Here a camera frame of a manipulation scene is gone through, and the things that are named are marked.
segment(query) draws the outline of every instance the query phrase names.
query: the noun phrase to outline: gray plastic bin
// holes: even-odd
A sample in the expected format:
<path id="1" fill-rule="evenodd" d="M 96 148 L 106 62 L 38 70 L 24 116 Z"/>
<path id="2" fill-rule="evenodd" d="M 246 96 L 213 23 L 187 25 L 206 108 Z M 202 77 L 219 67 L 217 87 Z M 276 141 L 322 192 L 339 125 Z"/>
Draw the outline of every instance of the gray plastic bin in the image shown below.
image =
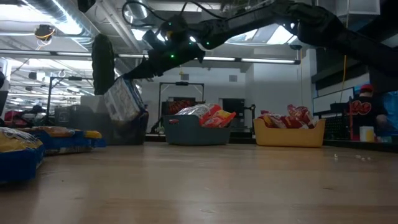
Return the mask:
<path id="1" fill-rule="evenodd" d="M 164 116 L 166 141 L 182 146 L 224 145 L 229 141 L 231 128 L 204 128 L 195 115 Z"/>

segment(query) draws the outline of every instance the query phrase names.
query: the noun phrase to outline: ceiling light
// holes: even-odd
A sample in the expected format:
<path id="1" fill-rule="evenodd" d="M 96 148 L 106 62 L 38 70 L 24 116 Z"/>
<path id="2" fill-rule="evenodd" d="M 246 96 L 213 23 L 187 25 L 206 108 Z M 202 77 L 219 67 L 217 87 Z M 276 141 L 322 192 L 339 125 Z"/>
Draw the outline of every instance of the ceiling light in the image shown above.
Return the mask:
<path id="1" fill-rule="evenodd" d="M 119 58 L 142 58 L 142 57 L 147 57 L 147 55 L 119 54 Z"/>
<path id="2" fill-rule="evenodd" d="M 268 40 L 267 44 L 284 44 L 286 43 L 293 34 L 288 32 L 283 26 L 279 26 L 272 37 Z"/>
<path id="3" fill-rule="evenodd" d="M 78 57 L 91 57 L 91 53 L 80 53 L 80 52 L 57 52 L 60 56 L 78 56 Z"/>
<path id="4" fill-rule="evenodd" d="M 21 98 L 15 98 L 15 99 L 11 99 L 12 101 L 16 101 L 16 102 L 23 102 L 24 100 Z"/>
<path id="5" fill-rule="evenodd" d="M 242 62 L 254 62 L 254 63 L 287 63 L 293 64 L 295 60 L 279 60 L 279 59 L 265 59 L 265 58 L 242 58 Z"/>
<path id="6" fill-rule="evenodd" d="M 216 61 L 225 61 L 225 62 L 233 62 L 235 61 L 235 58 L 229 58 L 229 57 L 204 57 L 204 60 L 216 60 Z"/>
<path id="7" fill-rule="evenodd" d="M 16 55 L 51 55 L 50 52 L 39 50 L 0 50 L 0 54 L 16 54 Z"/>
<path id="8" fill-rule="evenodd" d="M 70 86 L 69 84 L 67 84 L 66 82 L 63 82 L 63 81 L 60 81 L 59 84 L 64 85 L 64 86 Z"/>
<path id="9" fill-rule="evenodd" d="M 32 96 L 32 97 L 42 97 L 42 98 L 48 98 L 49 96 L 47 94 L 29 94 L 29 93 L 8 93 L 9 96 Z M 80 97 L 78 95 L 62 95 L 62 94 L 51 94 L 51 97 Z"/>
<path id="10" fill-rule="evenodd" d="M 291 44 L 293 41 L 295 41 L 297 39 L 297 36 L 294 35 L 292 38 L 290 38 L 290 40 L 287 41 L 288 44 Z"/>
<path id="11" fill-rule="evenodd" d="M 75 93 L 79 93 L 80 92 L 80 90 L 78 88 L 75 88 L 75 87 L 68 87 L 67 90 L 70 90 L 70 91 L 75 92 Z"/>
<path id="12" fill-rule="evenodd" d="M 142 37 L 145 35 L 145 31 L 143 30 L 137 30 L 137 29 L 131 29 L 132 34 L 134 34 L 134 37 L 137 40 L 142 40 Z"/>

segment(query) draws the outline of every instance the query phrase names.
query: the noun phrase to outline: table surface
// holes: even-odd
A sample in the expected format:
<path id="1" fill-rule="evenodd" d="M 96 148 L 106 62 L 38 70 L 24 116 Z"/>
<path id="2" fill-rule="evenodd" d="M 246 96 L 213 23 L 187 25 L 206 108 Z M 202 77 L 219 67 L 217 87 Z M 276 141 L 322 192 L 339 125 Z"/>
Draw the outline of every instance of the table surface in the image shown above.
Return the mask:
<path id="1" fill-rule="evenodd" d="M 148 142 L 46 157 L 0 223 L 397 223 L 397 190 L 398 154 Z"/>

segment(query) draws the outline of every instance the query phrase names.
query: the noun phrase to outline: red package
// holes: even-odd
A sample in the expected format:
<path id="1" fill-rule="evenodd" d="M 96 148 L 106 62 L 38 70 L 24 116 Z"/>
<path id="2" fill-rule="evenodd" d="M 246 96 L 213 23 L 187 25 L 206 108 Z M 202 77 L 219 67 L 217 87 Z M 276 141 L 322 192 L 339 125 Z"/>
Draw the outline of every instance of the red package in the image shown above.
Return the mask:
<path id="1" fill-rule="evenodd" d="M 282 116 L 278 114 L 270 114 L 267 115 L 269 119 L 271 119 L 272 123 L 274 124 L 275 128 L 286 128 L 286 125 L 282 121 Z"/>
<path id="2" fill-rule="evenodd" d="M 307 128 L 307 125 L 292 116 L 283 116 L 280 120 L 285 124 L 286 128 Z"/>
<path id="3" fill-rule="evenodd" d="M 203 127 L 223 128 L 227 126 L 235 116 L 235 112 L 229 113 L 227 111 L 219 110 L 203 124 Z"/>
<path id="4" fill-rule="evenodd" d="M 299 121 L 306 124 L 310 129 L 315 127 L 315 125 L 313 124 L 313 117 L 308 108 L 306 108 L 305 106 L 295 107 L 293 105 L 288 105 L 287 111 L 289 112 L 289 115 L 297 118 Z"/>
<path id="5" fill-rule="evenodd" d="M 202 105 L 196 105 L 189 108 L 180 110 L 176 115 L 196 115 L 199 117 L 199 123 L 201 126 L 217 111 L 221 110 L 221 107 L 217 104 L 206 103 Z"/>

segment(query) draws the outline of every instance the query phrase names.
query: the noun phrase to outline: storage bin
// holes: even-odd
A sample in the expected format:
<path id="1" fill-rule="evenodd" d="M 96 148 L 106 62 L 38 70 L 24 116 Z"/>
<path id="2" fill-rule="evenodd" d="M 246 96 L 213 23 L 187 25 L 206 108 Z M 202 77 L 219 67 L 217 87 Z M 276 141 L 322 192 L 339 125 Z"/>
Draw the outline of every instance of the storage bin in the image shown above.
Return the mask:
<path id="1" fill-rule="evenodd" d="M 254 119 L 256 142 L 259 146 L 322 147 L 325 120 L 313 129 L 267 128 L 263 119 Z"/>
<path id="2" fill-rule="evenodd" d="M 229 141 L 231 128 L 204 128 L 196 115 L 164 116 L 166 141 L 182 146 L 224 145 Z"/>

